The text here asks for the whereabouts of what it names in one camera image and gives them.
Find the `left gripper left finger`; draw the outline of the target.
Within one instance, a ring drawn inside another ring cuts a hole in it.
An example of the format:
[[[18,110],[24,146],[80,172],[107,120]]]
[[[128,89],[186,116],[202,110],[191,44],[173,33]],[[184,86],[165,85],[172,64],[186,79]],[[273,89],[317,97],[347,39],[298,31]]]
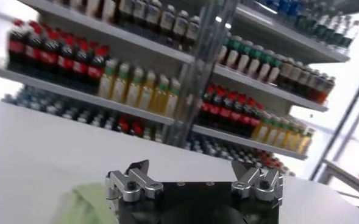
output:
[[[106,200],[116,221],[120,223],[119,202],[136,203],[144,195],[158,200],[164,193],[164,185],[148,176],[149,160],[131,163],[124,173],[109,171],[105,176]]]

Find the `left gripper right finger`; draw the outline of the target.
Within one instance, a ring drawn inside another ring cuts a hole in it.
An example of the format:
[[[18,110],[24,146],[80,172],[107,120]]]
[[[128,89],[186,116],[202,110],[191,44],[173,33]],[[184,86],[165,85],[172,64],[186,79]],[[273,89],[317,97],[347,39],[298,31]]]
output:
[[[266,172],[248,163],[233,160],[232,169],[237,178],[231,184],[231,192],[239,200],[254,197],[271,203],[273,207],[283,203],[283,175],[276,169]]]

